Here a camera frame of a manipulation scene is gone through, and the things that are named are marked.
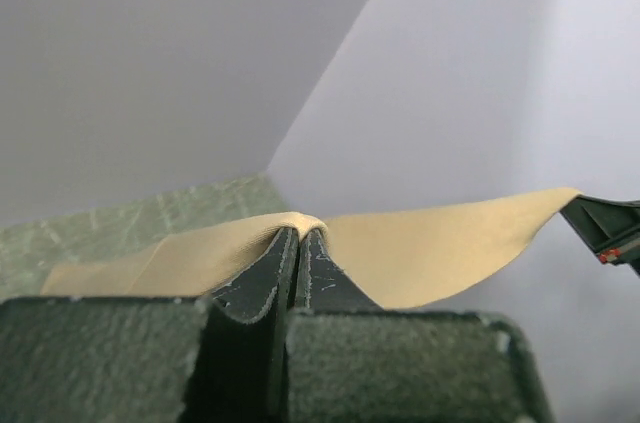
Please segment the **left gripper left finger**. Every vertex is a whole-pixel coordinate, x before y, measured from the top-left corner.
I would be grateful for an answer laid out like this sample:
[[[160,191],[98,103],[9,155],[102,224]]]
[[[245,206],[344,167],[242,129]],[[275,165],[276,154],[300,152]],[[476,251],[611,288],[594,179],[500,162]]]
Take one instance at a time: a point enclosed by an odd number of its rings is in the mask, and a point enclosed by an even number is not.
[[[298,246],[295,229],[277,231],[248,269],[214,293],[199,354],[201,422],[278,420]]]

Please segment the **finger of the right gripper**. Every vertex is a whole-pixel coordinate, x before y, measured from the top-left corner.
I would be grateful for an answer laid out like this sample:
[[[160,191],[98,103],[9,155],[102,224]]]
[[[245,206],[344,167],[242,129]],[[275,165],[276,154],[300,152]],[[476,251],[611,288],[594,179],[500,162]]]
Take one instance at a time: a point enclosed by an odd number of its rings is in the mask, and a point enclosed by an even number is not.
[[[639,201],[619,202],[580,195],[560,211],[603,265],[639,272]]]

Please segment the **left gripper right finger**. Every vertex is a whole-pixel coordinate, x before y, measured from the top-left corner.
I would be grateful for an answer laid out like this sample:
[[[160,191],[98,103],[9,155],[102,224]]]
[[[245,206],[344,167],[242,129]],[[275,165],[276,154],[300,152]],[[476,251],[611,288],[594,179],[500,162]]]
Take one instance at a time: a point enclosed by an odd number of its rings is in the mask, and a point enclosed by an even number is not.
[[[300,246],[294,307],[337,313],[382,310],[336,265],[319,230],[310,231]]]

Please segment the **beige t-shirt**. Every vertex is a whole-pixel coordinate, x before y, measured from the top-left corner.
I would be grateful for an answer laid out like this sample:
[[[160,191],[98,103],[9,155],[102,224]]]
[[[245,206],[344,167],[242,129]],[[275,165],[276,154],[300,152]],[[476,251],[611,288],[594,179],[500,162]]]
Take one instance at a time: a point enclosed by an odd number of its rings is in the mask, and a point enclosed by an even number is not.
[[[422,210],[320,220],[264,214],[167,236],[125,257],[59,263],[41,294],[194,296],[256,263],[276,233],[317,230],[337,266],[384,309],[410,309],[456,295],[516,259],[539,230],[580,196],[561,187]]]

